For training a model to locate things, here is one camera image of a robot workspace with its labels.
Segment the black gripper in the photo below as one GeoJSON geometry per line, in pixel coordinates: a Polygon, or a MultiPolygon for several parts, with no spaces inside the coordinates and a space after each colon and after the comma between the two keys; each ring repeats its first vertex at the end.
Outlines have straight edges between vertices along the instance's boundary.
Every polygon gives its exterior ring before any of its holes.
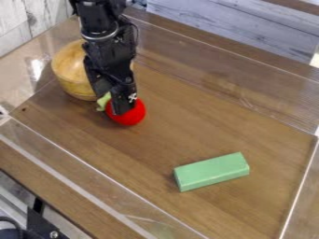
{"type": "Polygon", "coordinates": [[[84,70],[92,91],[99,98],[111,92],[112,112],[123,115],[138,100],[131,63],[136,57],[139,30],[135,24],[84,25],[82,37],[84,70]]]}

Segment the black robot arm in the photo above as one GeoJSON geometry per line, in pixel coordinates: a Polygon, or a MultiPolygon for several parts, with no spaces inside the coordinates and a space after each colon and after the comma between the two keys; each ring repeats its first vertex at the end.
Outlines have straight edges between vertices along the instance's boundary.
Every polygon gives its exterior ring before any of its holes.
{"type": "Polygon", "coordinates": [[[139,29],[123,16],[126,0],[68,0],[79,17],[84,39],[84,71],[99,98],[111,94],[119,116],[136,105],[138,88],[131,63],[136,57],[139,29]]]}

